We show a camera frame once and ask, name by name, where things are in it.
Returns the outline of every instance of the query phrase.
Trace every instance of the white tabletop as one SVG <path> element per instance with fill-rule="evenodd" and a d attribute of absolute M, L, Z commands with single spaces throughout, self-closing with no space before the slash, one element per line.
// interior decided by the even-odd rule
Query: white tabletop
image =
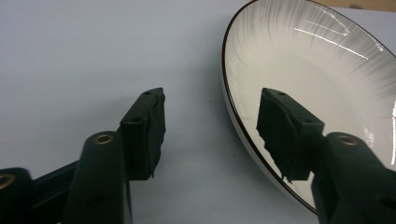
<path fill-rule="evenodd" d="M 247 2 L 1 1 L 0 169 L 37 178 L 78 160 L 163 87 L 163 155 L 132 182 L 134 223 L 318 223 L 249 157 L 224 104 L 222 39 Z M 337 10 L 396 52 L 396 13 Z"/>

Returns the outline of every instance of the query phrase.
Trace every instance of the black plastic part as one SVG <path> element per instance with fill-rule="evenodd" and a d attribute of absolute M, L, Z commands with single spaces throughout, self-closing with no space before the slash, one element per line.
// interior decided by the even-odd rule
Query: black plastic part
<path fill-rule="evenodd" d="M 358 137 L 330 133 L 312 190 L 320 223 L 396 223 L 396 175 Z"/>
<path fill-rule="evenodd" d="M 61 221 L 69 188 L 78 161 L 34 180 L 31 205 L 32 223 L 53 224 Z"/>
<path fill-rule="evenodd" d="M 132 223 L 129 182 L 119 133 L 85 142 L 62 218 L 63 224 Z"/>
<path fill-rule="evenodd" d="M 262 89 L 257 130 L 281 174 L 306 180 L 324 123 L 286 93 Z"/>
<path fill-rule="evenodd" d="M 28 223 L 31 187 L 32 179 L 27 170 L 0 170 L 0 223 Z"/>
<path fill-rule="evenodd" d="M 154 175 L 165 134 L 163 88 L 143 92 L 120 122 L 130 180 Z"/>

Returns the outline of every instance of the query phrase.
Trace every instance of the white surface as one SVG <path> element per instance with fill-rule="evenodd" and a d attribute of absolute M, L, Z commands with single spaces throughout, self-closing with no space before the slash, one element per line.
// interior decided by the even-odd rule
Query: white surface
<path fill-rule="evenodd" d="M 253 2 L 233 21 L 224 65 L 226 99 L 235 109 L 230 113 L 242 121 L 234 126 L 246 130 L 253 144 L 247 140 L 246 148 L 258 157 L 257 148 L 278 178 L 285 174 L 256 130 L 263 87 L 283 91 L 311 111 L 325 123 L 324 135 L 343 132 L 363 139 L 396 170 L 396 58 L 353 21 L 305 0 Z M 315 207 L 310 177 L 285 184 Z"/>
<path fill-rule="evenodd" d="M 228 118 L 220 50 L 246 2 L 2 1 L 0 168 L 37 178 L 77 160 L 86 138 L 164 87 L 163 156 L 155 178 L 132 182 L 134 223 L 317 223 L 262 174 Z M 396 48 L 394 13 L 343 12 Z"/>

